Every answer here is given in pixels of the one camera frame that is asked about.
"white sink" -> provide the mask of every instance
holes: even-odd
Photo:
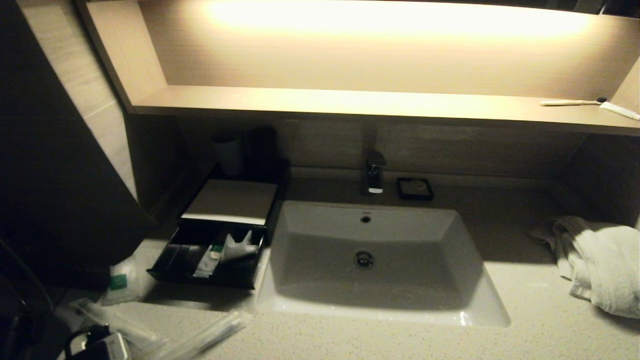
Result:
[[[453,210],[284,202],[259,311],[507,327]]]

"cable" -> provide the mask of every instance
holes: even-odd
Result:
[[[21,258],[16,253],[13,252],[13,250],[9,247],[9,245],[7,245],[4,242],[2,238],[0,238],[0,245],[2,245],[7,250],[7,252],[9,252],[9,255],[11,255],[11,257],[16,261],[16,263],[20,265],[20,267],[24,270],[24,272],[26,272],[27,275],[31,278],[31,280],[36,284],[36,287],[38,288],[38,290],[40,290],[42,292],[42,295],[44,295],[45,299],[47,299],[47,305],[49,305],[49,311],[53,314],[55,308],[53,306],[53,302],[51,301],[51,297],[49,296],[49,293],[47,293],[47,290],[44,288],[44,286],[42,286],[42,283],[38,280],[36,275],[33,272],[31,272],[31,269],[29,269],[27,264],[22,262]]]

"drain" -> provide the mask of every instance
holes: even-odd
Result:
[[[373,266],[373,256],[366,251],[359,251],[353,257],[356,266],[361,269],[370,269]]]

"green label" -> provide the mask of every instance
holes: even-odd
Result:
[[[120,290],[127,287],[127,274],[114,275],[109,283],[109,290]]]

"soap dish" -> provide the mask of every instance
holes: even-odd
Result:
[[[398,177],[398,196],[404,200],[433,200],[433,190],[427,179]]]

